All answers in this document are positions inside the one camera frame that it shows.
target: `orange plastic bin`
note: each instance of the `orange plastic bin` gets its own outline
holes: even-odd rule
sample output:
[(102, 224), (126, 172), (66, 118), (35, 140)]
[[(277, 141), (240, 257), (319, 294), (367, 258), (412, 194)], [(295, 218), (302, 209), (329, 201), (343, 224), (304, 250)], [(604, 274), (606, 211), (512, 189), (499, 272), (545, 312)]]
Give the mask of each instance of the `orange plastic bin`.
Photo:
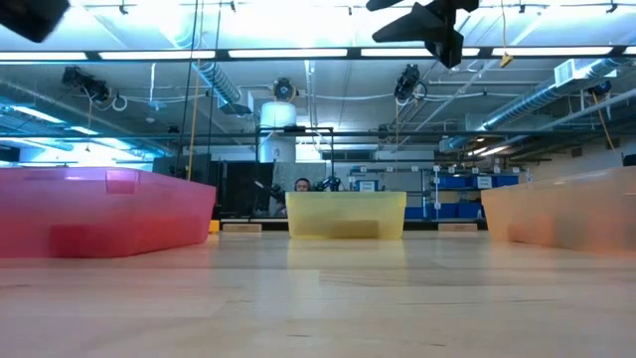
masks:
[(115, 258), (202, 243), (215, 198), (215, 187), (134, 169), (0, 169), (0, 257)]

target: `ceiling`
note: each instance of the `ceiling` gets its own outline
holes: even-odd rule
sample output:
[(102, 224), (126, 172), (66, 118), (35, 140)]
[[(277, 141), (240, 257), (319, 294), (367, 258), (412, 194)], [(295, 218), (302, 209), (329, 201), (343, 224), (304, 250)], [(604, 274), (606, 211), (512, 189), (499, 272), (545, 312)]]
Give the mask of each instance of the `ceiling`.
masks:
[[(166, 33), (170, 26), (192, 26), (194, 6), (175, 1), (174, 6), (156, 6), (150, 1), (126, 1), (129, 12), (119, 12), (120, 0), (78, 0), (68, 12), (54, 34), (43, 44), (33, 44), (0, 28), (0, 42), (5, 51), (101, 51), (101, 50), (158, 50), (172, 48)], [(371, 35), (393, 19), (409, 11), (412, 1), (404, 1), (391, 9), (368, 12), (365, 1), (331, 0), (305, 1), (237, 1), (236, 11), (230, 2), (219, 4), (204, 2), (203, 37), (211, 48), (287, 48), (287, 47), (362, 47), (378, 46)], [(636, 20), (636, 1), (621, 1), (618, 9), (607, 14), (609, 2), (598, 5), (598, 1), (561, 1), (558, 11), (545, 13), (544, 8), (554, 1), (537, 1), (529, 4), (521, 14), (519, 1), (505, 1), (506, 34), (509, 44), (520, 46), (597, 46), (631, 44), (636, 41), (633, 22)], [(465, 46), (501, 46), (503, 21), (499, 0), (482, 1), (481, 9), (472, 14), (458, 13), (456, 29), (465, 37)], [(352, 15), (348, 7), (352, 6)], [(531, 24), (541, 23), (532, 31)], [(387, 46), (421, 46), (421, 44), (387, 44)], [(391, 96), (396, 79), (407, 64), (418, 65), (427, 85), (429, 100), (413, 103), (405, 108), (398, 118), (399, 130), (457, 130), (462, 128), (467, 113), (487, 114), (505, 105), (516, 96), (551, 79), (555, 66), (564, 59), (522, 60), (516, 59), (509, 67), (493, 66), (478, 79), (476, 73), (487, 61), (465, 60), (453, 70), (448, 70), (435, 60), (360, 60), (360, 61), (315, 61), (315, 94), (317, 121), (321, 126), (333, 126), (341, 131), (377, 130), (381, 124), (392, 123), (398, 110)], [(34, 103), (37, 110), (59, 117), (65, 121), (87, 126), (86, 115), (78, 115), (51, 103), (33, 97), (16, 86), (35, 91), (58, 103), (65, 103), (83, 113), (88, 112), (88, 99), (78, 89), (69, 89), (61, 82), (67, 65), (35, 64), (0, 66), (0, 96), (14, 102)], [(288, 78), (300, 90), (294, 99), (298, 122), (309, 122), (306, 64), (298, 61), (231, 62), (219, 65), (243, 95), (250, 91), (257, 107), (273, 100), (271, 88), (279, 78)], [(159, 63), (154, 67), (155, 81), (151, 81), (151, 63), (94, 63), (81, 65), (81, 69), (96, 79), (107, 81), (109, 87), (120, 95), (134, 98), (124, 111), (112, 109), (93, 110), (91, 124), (99, 132), (115, 134), (125, 129), (127, 133), (166, 133), (169, 126), (184, 126), (189, 132), (192, 125), (195, 92), (205, 94), (205, 88), (196, 89), (198, 75), (183, 63)], [(475, 80), (464, 93), (458, 93), (466, 83)], [(614, 80), (614, 93), (633, 89), (636, 77), (627, 66), (619, 70)], [(149, 103), (151, 95), (159, 101), (157, 107)], [(438, 110), (449, 97), (460, 94), (486, 93), (486, 95), (459, 98)], [(187, 105), (181, 98), (188, 95)], [(331, 97), (365, 97), (365, 100), (327, 99)], [(562, 98), (541, 110), (544, 114), (561, 117), (578, 109), (579, 98)], [(216, 124), (212, 132), (250, 132), (254, 129), (252, 116), (238, 117), (221, 113), (216, 100), (209, 96), (197, 99), (196, 131), (207, 133), (210, 114)], [(0, 118), (4, 133), (29, 132), (33, 126), (14, 129), (19, 122), (10, 123)], [(24, 120), (18, 115), (13, 119)], [(58, 125), (38, 122), (42, 130), (62, 130)], [(376, 142), (374, 138), (339, 138), (343, 142)], [(215, 143), (231, 143), (228, 139), (216, 139)]]

